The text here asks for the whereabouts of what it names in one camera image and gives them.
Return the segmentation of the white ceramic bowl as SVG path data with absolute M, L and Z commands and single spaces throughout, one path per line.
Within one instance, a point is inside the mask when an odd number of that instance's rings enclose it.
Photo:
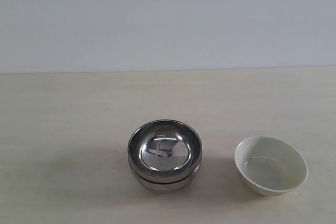
M 303 185 L 308 167 L 290 144 L 272 136 L 250 136 L 234 151 L 235 166 L 244 183 L 263 196 L 289 193 Z

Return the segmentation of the plain stainless steel bowl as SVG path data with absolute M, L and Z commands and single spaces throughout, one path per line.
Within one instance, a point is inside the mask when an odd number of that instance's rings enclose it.
M 189 176 L 186 178 L 171 182 L 171 183 L 156 183 L 149 180 L 144 179 L 143 177 L 139 176 L 133 168 L 130 166 L 131 174 L 134 176 L 134 178 L 146 189 L 158 192 L 158 193 L 173 193 L 175 191 L 179 191 L 187 187 L 192 181 L 194 180 L 194 177 L 197 175 L 199 169 L 202 167 L 202 163 L 199 163 L 195 169 Z

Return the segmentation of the patterned stainless steel bowl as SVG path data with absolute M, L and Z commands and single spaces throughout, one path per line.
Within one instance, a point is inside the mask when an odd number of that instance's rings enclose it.
M 171 183 L 182 180 L 202 162 L 203 146 L 189 125 L 169 119 L 140 126 L 128 142 L 128 161 L 146 180 Z

